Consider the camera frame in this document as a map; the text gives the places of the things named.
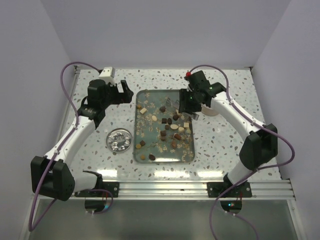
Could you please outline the metal serving tongs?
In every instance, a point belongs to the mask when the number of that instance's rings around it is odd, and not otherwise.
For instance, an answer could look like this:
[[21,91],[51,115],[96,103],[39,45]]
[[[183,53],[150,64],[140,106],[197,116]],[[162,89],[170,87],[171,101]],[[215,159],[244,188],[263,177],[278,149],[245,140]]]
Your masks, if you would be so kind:
[[[173,107],[175,108],[176,110],[179,110],[179,107],[180,107],[180,101],[179,100],[171,100],[169,97],[166,99],[165,101],[165,105],[168,106],[168,107]],[[189,110],[184,110],[182,112],[184,115],[190,117],[192,120],[195,120],[197,121],[199,119],[199,115],[195,112],[192,112],[192,111],[189,111]]]

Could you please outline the milk rectangular chocolate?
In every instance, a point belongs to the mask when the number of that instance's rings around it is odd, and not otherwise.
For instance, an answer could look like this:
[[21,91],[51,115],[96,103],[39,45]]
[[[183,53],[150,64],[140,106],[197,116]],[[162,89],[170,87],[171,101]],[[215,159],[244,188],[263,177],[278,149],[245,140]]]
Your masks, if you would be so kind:
[[180,140],[181,140],[181,138],[182,138],[182,136],[181,136],[181,135],[179,135],[179,134],[175,134],[175,135],[174,135],[174,138],[180,141]]

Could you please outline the milk round chocolate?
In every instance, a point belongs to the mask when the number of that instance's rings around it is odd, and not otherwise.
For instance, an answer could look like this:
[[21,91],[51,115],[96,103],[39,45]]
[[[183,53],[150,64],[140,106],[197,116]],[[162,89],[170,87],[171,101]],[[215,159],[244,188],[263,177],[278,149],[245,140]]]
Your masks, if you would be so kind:
[[177,147],[177,143],[174,140],[171,142],[171,147],[173,149],[175,149]]

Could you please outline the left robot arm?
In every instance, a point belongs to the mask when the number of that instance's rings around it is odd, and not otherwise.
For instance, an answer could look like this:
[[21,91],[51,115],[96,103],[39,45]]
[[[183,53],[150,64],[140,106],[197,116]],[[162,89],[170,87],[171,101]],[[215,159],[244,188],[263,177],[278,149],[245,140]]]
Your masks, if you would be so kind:
[[75,119],[57,144],[44,156],[35,156],[31,163],[31,184],[33,193],[60,201],[67,201],[73,193],[87,191],[92,196],[103,193],[102,175],[83,171],[73,176],[70,165],[86,139],[98,128],[111,105],[129,104],[133,91],[126,80],[121,80],[123,91],[116,84],[102,79],[92,80],[87,96],[81,101]]

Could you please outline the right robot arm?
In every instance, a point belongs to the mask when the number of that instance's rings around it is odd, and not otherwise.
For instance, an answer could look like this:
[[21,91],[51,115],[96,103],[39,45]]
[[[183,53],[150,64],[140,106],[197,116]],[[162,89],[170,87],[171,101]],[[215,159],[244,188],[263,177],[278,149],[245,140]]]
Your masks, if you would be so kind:
[[203,71],[187,72],[187,88],[179,91],[180,113],[195,114],[206,106],[224,117],[241,136],[243,145],[239,162],[223,178],[220,189],[227,196],[235,196],[241,190],[245,177],[278,154],[277,128],[265,125],[248,114],[229,94],[228,87],[210,83]]

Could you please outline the white rectangular chocolate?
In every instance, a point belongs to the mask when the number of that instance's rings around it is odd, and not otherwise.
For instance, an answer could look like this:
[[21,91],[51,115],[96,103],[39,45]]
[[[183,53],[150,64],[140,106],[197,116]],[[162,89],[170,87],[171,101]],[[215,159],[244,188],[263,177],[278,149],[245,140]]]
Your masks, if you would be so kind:
[[140,113],[143,115],[143,114],[145,114],[145,113],[146,113],[146,111],[147,111],[147,109],[146,109],[146,108],[142,108],[142,109],[140,110]]

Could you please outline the white oval chocolate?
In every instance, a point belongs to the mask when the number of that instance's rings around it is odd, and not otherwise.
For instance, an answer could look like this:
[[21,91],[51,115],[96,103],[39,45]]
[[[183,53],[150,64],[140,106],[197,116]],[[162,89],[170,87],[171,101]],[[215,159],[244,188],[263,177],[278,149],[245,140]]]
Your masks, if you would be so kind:
[[176,124],[171,124],[171,125],[170,125],[170,128],[171,128],[172,130],[177,130],[177,129],[179,128],[179,126],[176,125]]

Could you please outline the dark cube chocolate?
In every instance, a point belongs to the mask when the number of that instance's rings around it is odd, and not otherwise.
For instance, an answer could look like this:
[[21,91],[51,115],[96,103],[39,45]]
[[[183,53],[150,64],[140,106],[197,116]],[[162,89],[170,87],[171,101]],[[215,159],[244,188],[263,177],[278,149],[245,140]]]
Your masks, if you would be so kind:
[[167,135],[167,134],[166,134],[166,131],[165,131],[165,130],[162,130],[162,131],[160,132],[160,135],[161,135],[162,137],[166,136],[166,135]]

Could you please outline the dark ridged oval chocolate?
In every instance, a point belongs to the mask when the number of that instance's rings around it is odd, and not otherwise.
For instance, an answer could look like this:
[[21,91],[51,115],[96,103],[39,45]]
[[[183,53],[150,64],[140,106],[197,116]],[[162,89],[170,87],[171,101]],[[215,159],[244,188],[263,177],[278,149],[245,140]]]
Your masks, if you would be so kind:
[[156,157],[153,154],[150,154],[148,157],[151,161],[154,161],[156,159]]

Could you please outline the round tin container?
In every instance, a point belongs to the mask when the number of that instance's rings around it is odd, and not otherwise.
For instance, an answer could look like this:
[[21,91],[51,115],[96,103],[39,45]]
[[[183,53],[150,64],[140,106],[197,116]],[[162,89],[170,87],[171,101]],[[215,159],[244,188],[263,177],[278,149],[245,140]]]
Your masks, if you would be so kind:
[[214,117],[217,116],[219,113],[217,111],[215,111],[214,109],[207,107],[206,105],[202,105],[201,106],[201,112],[206,115],[206,116],[210,116],[210,117]]

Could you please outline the silver embossed tin lid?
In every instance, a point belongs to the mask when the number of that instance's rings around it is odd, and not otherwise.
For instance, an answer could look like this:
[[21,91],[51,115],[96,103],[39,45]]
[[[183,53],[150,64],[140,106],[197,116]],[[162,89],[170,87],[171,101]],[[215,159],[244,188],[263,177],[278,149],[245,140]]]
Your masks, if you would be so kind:
[[106,146],[113,153],[123,153],[127,151],[133,141],[132,134],[125,128],[116,128],[106,137]]

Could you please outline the floral blue serving tray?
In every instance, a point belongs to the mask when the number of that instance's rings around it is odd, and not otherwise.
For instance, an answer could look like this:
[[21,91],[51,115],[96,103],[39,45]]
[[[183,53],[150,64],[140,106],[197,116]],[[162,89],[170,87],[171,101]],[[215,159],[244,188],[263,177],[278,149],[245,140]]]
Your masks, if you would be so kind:
[[[192,119],[179,113],[172,106],[166,106],[167,98],[173,101],[179,100],[179,91],[173,89],[153,89],[141,90],[136,94],[136,106],[141,105],[146,108],[145,114],[141,114],[141,109],[136,109],[134,119],[134,150],[133,157],[138,163],[142,164],[185,164],[192,162],[195,158],[195,143],[192,126]],[[160,111],[160,107],[165,106],[165,112]],[[157,121],[152,120],[152,116],[157,117]],[[172,124],[162,124],[162,119],[172,119]],[[189,128],[184,128],[184,123],[189,123]],[[171,125],[178,125],[178,129],[171,129]],[[166,131],[166,136],[161,136],[160,132]],[[175,134],[181,136],[181,140],[174,138]],[[145,141],[145,146],[136,149],[136,145]],[[172,148],[171,143],[175,141],[176,148]],[[155,160],[150,160],[149,155],[155,156]]]

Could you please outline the aluminium frame rail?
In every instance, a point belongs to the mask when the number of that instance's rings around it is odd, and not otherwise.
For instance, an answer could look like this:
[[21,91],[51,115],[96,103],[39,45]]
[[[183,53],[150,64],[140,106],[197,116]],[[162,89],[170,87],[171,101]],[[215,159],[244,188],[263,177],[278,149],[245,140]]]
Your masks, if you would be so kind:
[[[164,198],[205,200],[216,198],[225,189],[222,181],[204,180],[140,180],[104,181],[102,187],[120,199],[155,200]],[[295,194],[289,180],[247,181],[224,195],[225,199],[294,200]]]

